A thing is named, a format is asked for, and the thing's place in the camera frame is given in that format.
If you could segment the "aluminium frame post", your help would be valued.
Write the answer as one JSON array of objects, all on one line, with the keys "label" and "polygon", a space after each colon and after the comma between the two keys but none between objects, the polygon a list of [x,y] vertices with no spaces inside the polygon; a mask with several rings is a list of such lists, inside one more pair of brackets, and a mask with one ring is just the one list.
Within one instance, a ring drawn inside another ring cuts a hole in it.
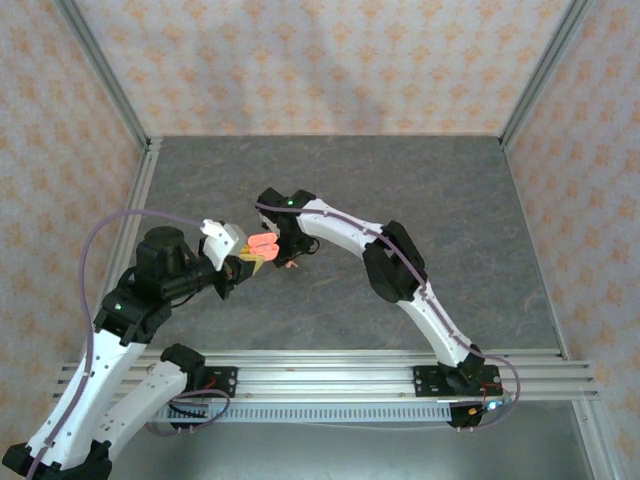
[{"label": "aluminium frame post", "polygon": [[137,146],[145,151],[151,142],[150,137],[142,126],[78,3],[76,0],[53,0],[53,3],[75,36],[85,58],[96,73],[125,127]]},{"label": "aluminium frame post", "polygon": [[499,143],[504,151],[513,144],[524,121],[535,106],[546,83],[559,64],[565,50],[579,31],[594,0],[570,0],[557,27],[551,35],[543,53],[519,96],[500,136]]}]

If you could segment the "coral earbud charging case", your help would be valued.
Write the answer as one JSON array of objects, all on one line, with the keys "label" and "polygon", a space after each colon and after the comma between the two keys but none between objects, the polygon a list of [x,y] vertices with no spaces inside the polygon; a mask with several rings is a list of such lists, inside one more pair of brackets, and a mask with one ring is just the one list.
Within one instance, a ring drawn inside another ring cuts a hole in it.
[{"label": "coral earbud charging case", "polygon": [[265,261],[273,261],[278,257],[280,247],[278,236],[274,232],[251,235],[247,244],[250,254],[261,256]]}]

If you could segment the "aluminium frame side rail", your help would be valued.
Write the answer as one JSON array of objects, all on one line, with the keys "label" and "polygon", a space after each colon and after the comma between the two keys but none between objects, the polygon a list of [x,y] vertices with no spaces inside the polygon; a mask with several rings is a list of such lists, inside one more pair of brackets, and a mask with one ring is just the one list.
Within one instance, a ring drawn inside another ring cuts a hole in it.
[{"label": "aluminium frame side rail", "polygon": [[138,347],[123,347],[111,333],[95,333],[93,317],[86,298],[85,269],[91,244],[101,229],[114,221],[123,225],[116,242],[114,259],[125,260],[132,248],[122,245],[135,239],[138,216],[144,209],[150,182],[157,163],[162,140],[153,139],[147,147],[134,180],[128,208],[100,220],[89,232],[81,251],[78,282],[82,311],[85,317],[85,354],[71,383],[47,421],[27,443],[27,459],[31,462],[25,480],[45,480],[45,474],[56,468],[69,470],[78,466],[89,452],[95,422],[124,372],[124,362],[135,359],[142,351]]}]

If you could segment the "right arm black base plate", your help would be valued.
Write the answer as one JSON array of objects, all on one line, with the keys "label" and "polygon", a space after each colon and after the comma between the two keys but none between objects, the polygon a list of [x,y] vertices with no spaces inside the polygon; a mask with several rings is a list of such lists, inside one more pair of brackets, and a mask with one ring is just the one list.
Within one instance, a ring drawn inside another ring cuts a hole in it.
[{"label": "right arm black base plate", "polygon": [[495,365],[483,365],[471,375],[440,364],[415,366],[412,373],[417,397],[495,397],[504,393]]}]

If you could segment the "aluminium mounting rail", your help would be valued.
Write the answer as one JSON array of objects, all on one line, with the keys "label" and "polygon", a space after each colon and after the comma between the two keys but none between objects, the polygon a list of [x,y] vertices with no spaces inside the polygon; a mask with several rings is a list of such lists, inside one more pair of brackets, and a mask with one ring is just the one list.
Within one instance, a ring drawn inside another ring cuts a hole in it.
[{"label": "aluminium mounting rail", "polygon": [[[553,349],[493,350],[492,363],[510,362],[496,377],[505,393],[522,401],[595,399],[600,389],[587,361],[567,360]],[[414,402],[423,386],[417,366],[431,353],[410,350],[209,351],[209,366],[237,370],[238,402]]]}]

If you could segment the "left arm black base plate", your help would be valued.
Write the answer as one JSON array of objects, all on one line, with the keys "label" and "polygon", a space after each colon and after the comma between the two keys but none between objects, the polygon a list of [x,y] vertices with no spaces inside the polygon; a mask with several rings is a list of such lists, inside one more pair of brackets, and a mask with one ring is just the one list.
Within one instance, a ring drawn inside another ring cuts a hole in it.
[{"label": "left arm black base plate", "polygon": [[235,397],[238,368],[233,366],[205,366],[200,388],[220,390],[230,398]]}]

